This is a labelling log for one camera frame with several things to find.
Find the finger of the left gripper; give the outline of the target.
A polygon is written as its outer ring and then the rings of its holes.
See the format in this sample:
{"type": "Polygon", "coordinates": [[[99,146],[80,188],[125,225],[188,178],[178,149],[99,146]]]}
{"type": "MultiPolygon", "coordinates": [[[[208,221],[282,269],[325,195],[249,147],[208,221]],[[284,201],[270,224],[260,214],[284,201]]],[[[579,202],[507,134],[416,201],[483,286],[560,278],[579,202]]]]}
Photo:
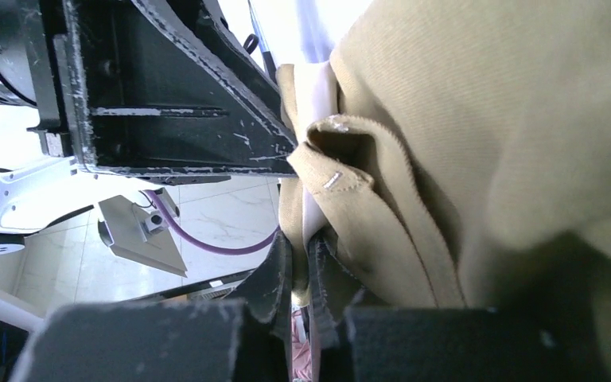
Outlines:
{"type": "Polygon", "coordinates": [[[275,114],[280,111],[277,85],[251,58],[228,28],[218,1],[169,0],[169,6],[204,46],[265,103],[275,114]]]}
{"type": "Polygon", "coordinates": [[[168,1],[64,1],[65,107],[86,171],[291,177],[296,138],[168,1]]]}

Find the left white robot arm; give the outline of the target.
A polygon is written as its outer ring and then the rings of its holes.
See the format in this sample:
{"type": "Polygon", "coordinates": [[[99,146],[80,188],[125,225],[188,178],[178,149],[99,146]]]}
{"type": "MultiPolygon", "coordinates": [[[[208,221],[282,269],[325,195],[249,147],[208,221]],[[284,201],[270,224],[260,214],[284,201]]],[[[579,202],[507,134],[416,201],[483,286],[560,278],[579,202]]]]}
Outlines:
{"type": "MultiPolygon", "coordinates": [[[[275,66],[256,16],[240,41],[216,1],[0,1],[0,108],[30,108],[41,158],[0,166],[0,255],[129,190],[101,225],[153,241],[165,188],[291,176],[275,66]]],[[[0,157],[23,148],[0,126],[0,157]]]]}

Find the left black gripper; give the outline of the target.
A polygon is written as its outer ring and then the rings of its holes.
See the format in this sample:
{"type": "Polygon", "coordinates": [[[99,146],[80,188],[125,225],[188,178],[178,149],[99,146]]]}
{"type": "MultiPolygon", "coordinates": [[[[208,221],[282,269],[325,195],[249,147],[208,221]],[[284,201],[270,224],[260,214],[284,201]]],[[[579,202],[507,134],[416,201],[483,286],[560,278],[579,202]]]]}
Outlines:
{"type": "Polygon", "coordinates": [[[68,130],[62,1],[0,0],[0,106],[33,107],[37,131],[68,130]]]}

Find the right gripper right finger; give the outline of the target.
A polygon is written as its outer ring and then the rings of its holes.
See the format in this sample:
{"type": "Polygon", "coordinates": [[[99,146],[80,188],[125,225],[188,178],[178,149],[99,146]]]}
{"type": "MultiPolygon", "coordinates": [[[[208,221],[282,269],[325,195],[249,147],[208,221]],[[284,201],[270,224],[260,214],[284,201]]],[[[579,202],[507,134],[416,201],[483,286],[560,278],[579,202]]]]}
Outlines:
{"type": "Polygon", "coordinates": [[[533,299],[508,308],[406,308],[377,297],[337,259],[326,232],[308,245],[317,381],[606,381],[592,320],[553,318],[533,299]]]}

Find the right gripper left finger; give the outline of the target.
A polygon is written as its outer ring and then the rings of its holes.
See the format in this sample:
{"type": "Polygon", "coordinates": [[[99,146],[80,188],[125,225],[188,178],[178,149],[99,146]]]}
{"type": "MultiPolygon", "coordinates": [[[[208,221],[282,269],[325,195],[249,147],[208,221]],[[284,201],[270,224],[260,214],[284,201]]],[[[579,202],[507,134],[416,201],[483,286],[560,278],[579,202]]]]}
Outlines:
{"type": "Polygon", "coordinates": [[[292,247],[224,298],[63,306],[26,342],[14,381],[289,381],[292,247]]]}

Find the olive and cream underwear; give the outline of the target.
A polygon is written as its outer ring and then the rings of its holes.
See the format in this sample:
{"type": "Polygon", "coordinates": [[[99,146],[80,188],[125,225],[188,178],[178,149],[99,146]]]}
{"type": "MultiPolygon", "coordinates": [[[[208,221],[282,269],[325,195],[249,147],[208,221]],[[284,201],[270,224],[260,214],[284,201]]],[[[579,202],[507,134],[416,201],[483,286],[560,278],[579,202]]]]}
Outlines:
{"type": "Polygon", "coordinates": [[[611,1],[374,1],[277,72],[279,223],[391,306],[592,320],[611,381],[611,1]]]}

